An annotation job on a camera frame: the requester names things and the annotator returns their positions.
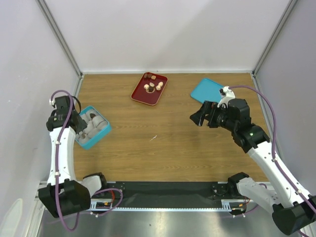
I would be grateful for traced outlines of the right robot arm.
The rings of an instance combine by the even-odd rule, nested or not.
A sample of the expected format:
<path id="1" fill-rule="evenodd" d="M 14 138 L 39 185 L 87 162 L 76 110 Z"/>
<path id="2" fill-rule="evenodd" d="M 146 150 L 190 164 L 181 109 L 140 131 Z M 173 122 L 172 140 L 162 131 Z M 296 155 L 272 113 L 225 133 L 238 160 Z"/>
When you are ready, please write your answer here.
<path id="1" fill-rule="evenodd" d="M 315 222 L 316 197 L 305 189 L 273 150 L 265 131 L 252 123 L 250 108 L 244 99 L 232 99 L 226 104 L 205 101 L 190 116 L 197 126 L 206 120 L 208 127 L 222 127 L 231 132 L 234 142 L 262 169 L 274 190 L 256 184 L 247 175 L 235 175 L 227 186 L 232 198 L 245 196 L 272 215 L 278 229 L 291 235 Z"/>

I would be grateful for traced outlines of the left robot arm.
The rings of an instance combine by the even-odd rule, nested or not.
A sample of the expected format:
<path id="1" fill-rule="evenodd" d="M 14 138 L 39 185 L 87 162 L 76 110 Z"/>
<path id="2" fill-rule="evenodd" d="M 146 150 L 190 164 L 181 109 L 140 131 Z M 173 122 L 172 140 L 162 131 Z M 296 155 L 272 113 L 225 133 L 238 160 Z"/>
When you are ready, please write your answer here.
<path id="1" fill-rule="evenodd" d="M 74 143 L 87 123 L 76 111 L 73 98 L 56 97 L 52 105 L 54 110 L 46 123 L 51 140 L 51 167 L 46 187 L 39 189 L 39 199 L 54 218 L 59 218 L 88 210 L 92 196 L 105 197 L 109 186 L 101 172 L 77 181 Z"/>

